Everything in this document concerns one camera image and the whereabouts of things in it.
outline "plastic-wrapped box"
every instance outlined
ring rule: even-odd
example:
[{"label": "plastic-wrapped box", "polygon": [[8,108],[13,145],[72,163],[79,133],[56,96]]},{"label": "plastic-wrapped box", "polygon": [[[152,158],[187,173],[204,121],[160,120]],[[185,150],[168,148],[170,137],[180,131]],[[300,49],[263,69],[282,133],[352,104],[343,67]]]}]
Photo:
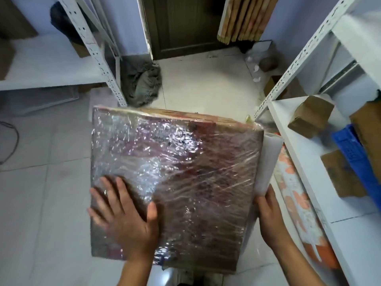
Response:
[{"label": "plastic-wrapped box", "polygon": [[[93,127],[92,186],[101,188],[103,175],[121,176],[142,217],[151,200],[157,204],[154,264],[235,272],[263,130],[210,115],[101,106]],[[91,248],[93,256],[125,259],[94,223]]]}]

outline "black cable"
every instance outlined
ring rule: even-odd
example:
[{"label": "black cable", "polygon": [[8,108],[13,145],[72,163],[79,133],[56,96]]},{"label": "black cable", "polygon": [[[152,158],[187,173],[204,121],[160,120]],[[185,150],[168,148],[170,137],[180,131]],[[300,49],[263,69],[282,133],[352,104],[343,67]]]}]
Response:
[{"label": "black cable", "polygon": [[2,165],[3,163],[5,163],[13,154],[14,152],[16,151],[17,149],[17,146],[19,145],[19,140],[20,140],[20,134],[19,134],[19,131],[17,130],[17,128],[13,125],[13,124],[9,124],[7,122],[4,122],[4,121],[0,121],[0,125],[4,126],[4,127],[7,127],[9,129],[14,129],[14,131],[16,131],[16,135],[17,135],[17,139],[16,139],[16,144],[14,145],[14,148],[12,150],[12,152],[10,153],[10,155],[8,155],[8,157],[3,160],[3,161],[0,161],[0,165]]}]

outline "person's left hand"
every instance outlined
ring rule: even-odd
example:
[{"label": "person's left hand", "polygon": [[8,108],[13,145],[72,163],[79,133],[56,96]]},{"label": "person's left hand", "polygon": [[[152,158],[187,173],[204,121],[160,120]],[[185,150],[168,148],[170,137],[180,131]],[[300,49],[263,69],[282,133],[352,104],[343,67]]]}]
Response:
[{"label": "person's left hand", "polygon": [[148,259],[152,262],[159,240],[155,203],[150,202],[148,205],[147,222],[145,222],[138,214],[121,178],[116,178],[119,197],[106,177],[102,177],[101,181],[107,190],[108,203],[92,187],[90,193],[98,204],[100,214],[94,209],[88,208],[89,216],[98,226],[113,235],[128,260]]}]

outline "crumpled gray fabric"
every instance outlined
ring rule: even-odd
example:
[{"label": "crumpled gray fabric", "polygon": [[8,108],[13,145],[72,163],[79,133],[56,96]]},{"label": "crumpled gray fabric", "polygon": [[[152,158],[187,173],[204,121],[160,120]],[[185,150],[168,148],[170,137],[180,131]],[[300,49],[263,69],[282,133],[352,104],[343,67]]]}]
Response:
[{"label": "crumpled gray fabric", "polygon": [[120,63],[121,91],[132,107],[150,104],[162,85],[160,67],[144,60],[123,58]]}]

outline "forearm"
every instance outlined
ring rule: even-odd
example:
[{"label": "forearm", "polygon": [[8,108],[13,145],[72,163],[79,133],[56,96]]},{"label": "forearm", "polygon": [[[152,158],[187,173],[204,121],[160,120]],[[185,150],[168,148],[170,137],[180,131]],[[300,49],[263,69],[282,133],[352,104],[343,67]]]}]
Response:
[{"label": "forearm", "polygon": [[126,261],[117,286],[146,286],[152,268],[151,258]]},{"label": "forearm", "polygon": [[290,286],[325,286],[294,242],[274,249]]}]

